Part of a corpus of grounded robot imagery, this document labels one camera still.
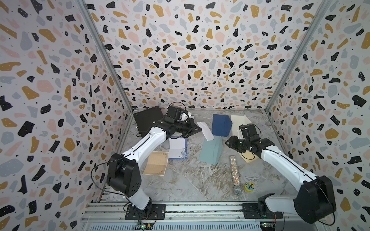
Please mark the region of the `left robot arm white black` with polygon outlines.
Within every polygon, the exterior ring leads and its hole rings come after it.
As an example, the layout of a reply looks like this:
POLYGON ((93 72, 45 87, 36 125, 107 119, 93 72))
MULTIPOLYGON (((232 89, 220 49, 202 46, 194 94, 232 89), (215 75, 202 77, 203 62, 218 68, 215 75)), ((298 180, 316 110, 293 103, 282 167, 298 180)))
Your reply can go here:
POLYGON ((175 133, 188 138, 201 132, 191 113, 183 108, 170 105, 166 114, 153 122, 145 136, 123 154, 113 154, 108 162, 107 184, 125 196, 140 210, 151 210, 152 199, 141 187, 140 167, 149 155, 175 133))

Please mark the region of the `beige letter paper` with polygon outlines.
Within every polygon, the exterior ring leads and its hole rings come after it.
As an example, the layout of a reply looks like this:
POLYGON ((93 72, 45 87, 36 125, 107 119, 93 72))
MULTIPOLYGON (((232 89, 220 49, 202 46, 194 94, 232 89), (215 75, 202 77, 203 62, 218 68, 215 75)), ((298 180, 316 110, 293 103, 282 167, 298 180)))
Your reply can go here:
POLYGON ((147 160, 144 175, 164 176, 168 164, 168 152, 152 152, 147 160))

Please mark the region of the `dark blue envelope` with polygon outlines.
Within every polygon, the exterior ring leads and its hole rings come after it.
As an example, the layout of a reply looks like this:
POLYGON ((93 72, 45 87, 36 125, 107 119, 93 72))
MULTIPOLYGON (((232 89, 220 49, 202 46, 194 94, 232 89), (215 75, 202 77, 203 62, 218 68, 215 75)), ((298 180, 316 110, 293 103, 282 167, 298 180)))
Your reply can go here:
POLYGON ((232 128, 232 121, 228 115, 213 115, 212 134, 228 137, 232 128))

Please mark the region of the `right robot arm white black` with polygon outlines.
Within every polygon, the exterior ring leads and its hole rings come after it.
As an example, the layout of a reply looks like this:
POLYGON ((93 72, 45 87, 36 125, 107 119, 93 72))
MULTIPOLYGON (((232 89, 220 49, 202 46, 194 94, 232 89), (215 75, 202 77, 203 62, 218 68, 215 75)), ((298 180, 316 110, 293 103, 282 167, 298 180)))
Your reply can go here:
POLYGON ((226 146, 239 153, 251 152, 280 172, 297 190, 296 196, 281 196, 273 193, 258 198, 254 210, 260 217, 268 213, 290 213, 313 224, 336 212, 332 181, 326 176, 317 176, 286 156, 275 144, 260 137, 254 124, 241 125, 242 137, 231 136, 226 146))

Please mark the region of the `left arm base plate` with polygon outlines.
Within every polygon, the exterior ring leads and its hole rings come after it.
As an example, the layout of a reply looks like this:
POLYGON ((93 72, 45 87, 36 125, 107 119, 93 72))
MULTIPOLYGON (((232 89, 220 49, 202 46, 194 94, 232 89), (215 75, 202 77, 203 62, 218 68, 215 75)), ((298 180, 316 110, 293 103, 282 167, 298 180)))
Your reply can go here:
POLYGON ((166 212, 165 204, 150 204, 144 210, 133 205, 127 207, 125 220, 164 220, 166 212))

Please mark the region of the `light blue envelope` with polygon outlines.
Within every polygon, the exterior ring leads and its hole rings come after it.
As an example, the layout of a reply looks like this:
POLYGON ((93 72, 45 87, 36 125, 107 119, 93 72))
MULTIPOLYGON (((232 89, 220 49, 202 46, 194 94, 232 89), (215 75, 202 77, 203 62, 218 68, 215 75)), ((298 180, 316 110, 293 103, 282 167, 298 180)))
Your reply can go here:
POLYGON ((205 140, 199 155, 199 161, 217 165, 223 151, 222 137, 215 136, 213 140, 205 140))

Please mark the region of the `cream white envelope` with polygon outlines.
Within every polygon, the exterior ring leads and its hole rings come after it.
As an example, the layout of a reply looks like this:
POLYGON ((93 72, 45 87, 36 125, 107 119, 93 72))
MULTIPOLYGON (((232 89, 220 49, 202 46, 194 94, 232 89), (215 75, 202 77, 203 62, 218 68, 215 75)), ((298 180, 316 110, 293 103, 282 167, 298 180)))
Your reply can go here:
POLYGON ((251 124, 251 121, 246 116, 231 115, 230 117, 232 121, 232 135, 242 139, 240 126, 251 124))

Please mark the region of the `white blue-bordered letter paper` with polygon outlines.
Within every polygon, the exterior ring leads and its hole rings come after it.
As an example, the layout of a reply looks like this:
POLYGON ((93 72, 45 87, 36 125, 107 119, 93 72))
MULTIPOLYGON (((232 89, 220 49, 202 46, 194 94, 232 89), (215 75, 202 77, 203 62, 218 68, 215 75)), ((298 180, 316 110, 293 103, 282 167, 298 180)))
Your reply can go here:
POLYGON ((170 160, 183 160, 188 158, 187 139, 177 138, 169 139, 169 155, 170 160))

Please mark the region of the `white green-bordered letter paper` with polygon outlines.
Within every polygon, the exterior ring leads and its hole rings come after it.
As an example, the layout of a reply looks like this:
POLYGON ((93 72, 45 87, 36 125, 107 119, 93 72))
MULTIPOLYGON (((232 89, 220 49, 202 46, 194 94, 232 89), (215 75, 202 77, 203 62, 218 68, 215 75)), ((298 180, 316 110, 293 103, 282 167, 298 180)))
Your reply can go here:
POLYGON ((197 122, 197 125, 201 128, 201 131, 207 141, 212 141, 214 139, 214 135, 205 122, 197 122))

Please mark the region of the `yellow envelope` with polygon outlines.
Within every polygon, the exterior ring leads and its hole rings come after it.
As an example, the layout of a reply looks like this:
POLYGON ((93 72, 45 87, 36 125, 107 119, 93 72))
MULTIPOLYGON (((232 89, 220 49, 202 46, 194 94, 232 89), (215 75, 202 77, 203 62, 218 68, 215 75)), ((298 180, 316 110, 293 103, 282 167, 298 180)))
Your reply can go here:
POLYGON ((246 151, 245 153, 240 153, 240 156, 246 163, 250 163, 252 161, 258 160, 259 157, 254 155, 253 153, 246 151))

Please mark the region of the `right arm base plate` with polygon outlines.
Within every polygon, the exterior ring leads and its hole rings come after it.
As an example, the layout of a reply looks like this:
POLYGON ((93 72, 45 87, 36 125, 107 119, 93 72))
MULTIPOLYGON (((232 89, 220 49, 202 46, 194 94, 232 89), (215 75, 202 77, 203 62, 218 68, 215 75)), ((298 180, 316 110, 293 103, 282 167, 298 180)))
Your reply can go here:
POLYGON ((264 202, 244 203, 242 204, 242 212, 245 219, 281 219, 282 212, 272 212, 268 209, 264 202))

